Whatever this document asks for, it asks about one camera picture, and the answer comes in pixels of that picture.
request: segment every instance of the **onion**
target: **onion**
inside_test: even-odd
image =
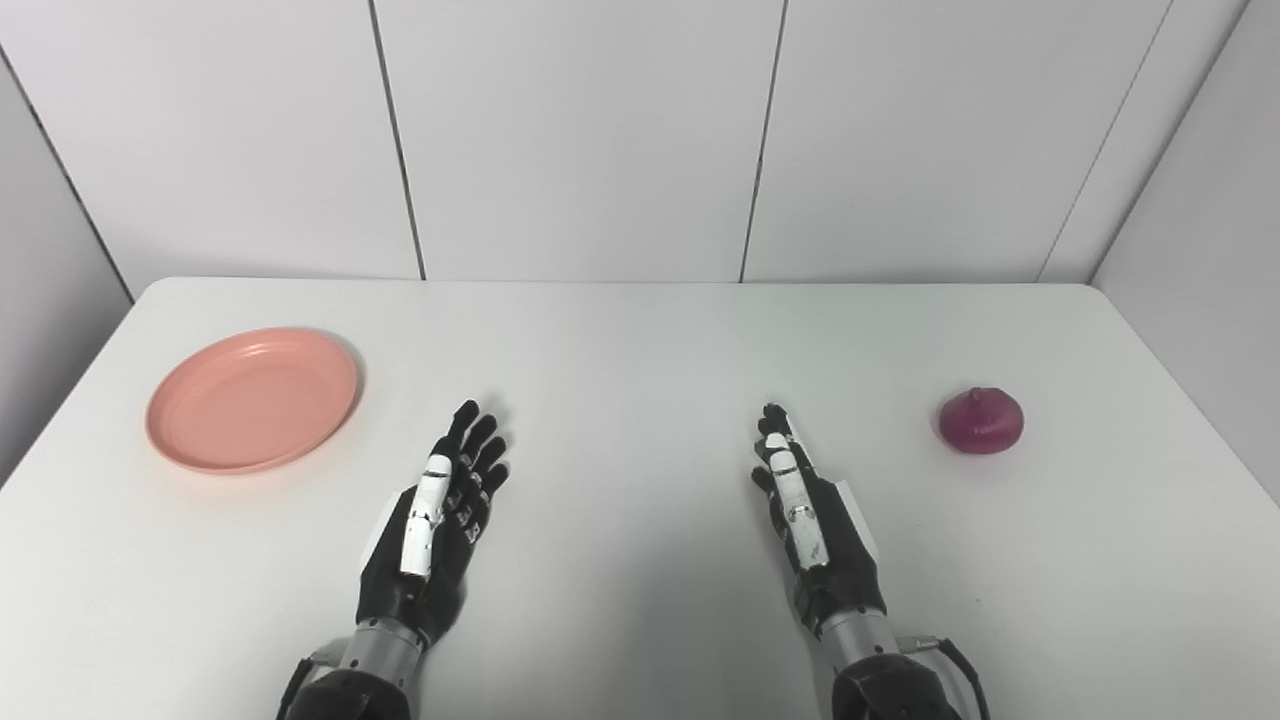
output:
[[[938,429],[960,452],[1001,452],[1023,437],[1023,409],[1000,388],[975,387],[942,406]]]

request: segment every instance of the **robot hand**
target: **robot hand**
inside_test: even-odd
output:
[[[756,427],[755,452],[765,468],[756,468],[751,480],[768,497],[769,519],[791,561],[800,621],[836,669],[835,720],[959,717],[937,675],[906,656],[938,648],[952,657],[955,646],[909,638],[900,650],[879,591],[876,543],[847,483],[818,477],[781,406],[765,405]],[[986,720],[977,673],[959,651],[952,660],[974,683]]]
[[[388,503],[364,571],[356,630],[298,664],[278,720],[408,720],[406,685],[453,625],[461,583],[507,479],[507,443],[468,400],[428,457],[419,482]]]

